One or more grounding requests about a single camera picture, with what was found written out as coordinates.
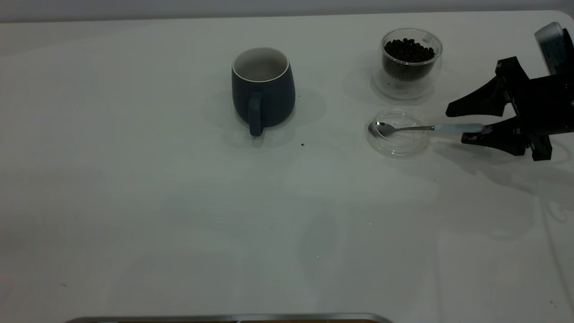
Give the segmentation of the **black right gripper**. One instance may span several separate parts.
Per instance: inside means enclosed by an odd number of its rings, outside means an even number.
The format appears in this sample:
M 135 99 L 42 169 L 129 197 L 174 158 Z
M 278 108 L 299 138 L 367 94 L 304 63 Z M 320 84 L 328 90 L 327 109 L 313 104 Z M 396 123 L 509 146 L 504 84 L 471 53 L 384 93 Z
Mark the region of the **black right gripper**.
M 526 85 L 525 92 L 515 99 L 518 118 L 486 125 L 479 133 L 465 132 L 461 143 L 498 149 L 513 156 L 525 155 L 529 147 L 534 161 L 550 160 L 550 137 L 573 132 L 573 83 L 572 74 L 529 80 L 518 58 L 509 57 L 497 62 L 492 80 L 449 103 L 446 116 L 502 117 L 505 106 Z

